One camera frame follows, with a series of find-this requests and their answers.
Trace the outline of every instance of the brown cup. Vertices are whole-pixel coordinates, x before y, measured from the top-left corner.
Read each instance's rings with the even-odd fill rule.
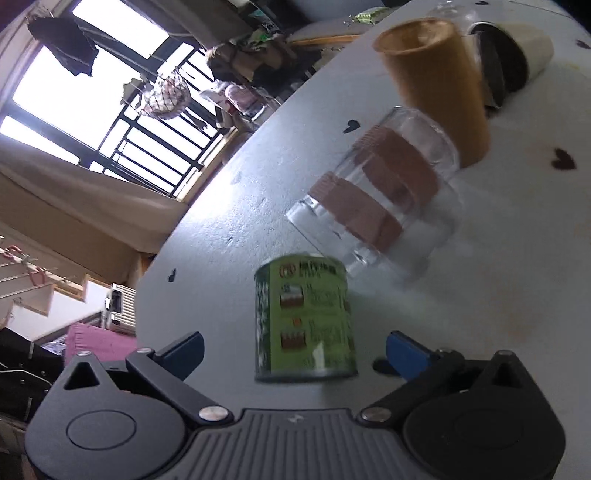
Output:
[[[436,121],[452,139],[460,164],[484,157],[490,145],[480,78],[453,23],[423,18],[386,30],[374,50],[408,106]]]

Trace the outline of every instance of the silver rivet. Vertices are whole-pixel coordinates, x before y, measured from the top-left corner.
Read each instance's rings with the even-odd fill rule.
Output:
[[[373,423],[383,423],[390,419],[392,412],[383,407],[370,407],[361,412],[361,418]]]
[[[222,421],[225,420],[228,415],[230,415],[230,412],[220,406],[205,407],[199,410],[199,417],[206,421]]]

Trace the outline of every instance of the tin can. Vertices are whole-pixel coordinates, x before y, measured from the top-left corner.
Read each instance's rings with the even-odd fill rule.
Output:
[[[336,259],[279,257],[256,271],[256,380],[357,374],[347,276]]]

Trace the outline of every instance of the table surface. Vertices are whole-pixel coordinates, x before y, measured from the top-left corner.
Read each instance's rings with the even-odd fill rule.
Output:
[[[556,55],[490,120],[485,159],[452,180],[465,218],[431,256],[427,274],[403,291],[350,282],[360,375],[319,384],[254,381],[254,273],[269,258],[313,250],[285,213],[399,104],[371,49],[374,38],[436,4],[414,0],[347,47],[217,175],[139,283],[138,339],[158,349],[201,331],[205,360],[187,383],[236,414],[245,407],[358,411],[400,385],[371,369],[391,330],[467,358],[512,349],[566,430],[567,453],[555,478],[588,478],[591,50],[577,40],[591,45],[591,37],[549,2],[475,6],[483,20],[504,17],[542,28]],[[361,128],[343,134],[351,119]],[[553,169],[555,148],[566,150],[577,169]]]

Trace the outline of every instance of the black heart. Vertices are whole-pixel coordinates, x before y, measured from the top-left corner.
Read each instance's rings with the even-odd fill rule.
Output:
[[[591,50],[591,47],[586,44],[583,40],[577,40],[577,46],[584,48],[585,50]]]
[[[557,160],[552,161],[552,166],[556,170],[576,170],[577,164],[574,162],[573,157],[566,153],[562,148],[556,148],[554,150]]]
[[[347,125],[349,126],[345,128],[345,130],[343,130],[344,134],[350,134],[352,131],[357,130],[359,127],[361,127],[357,120],[349,120]]]

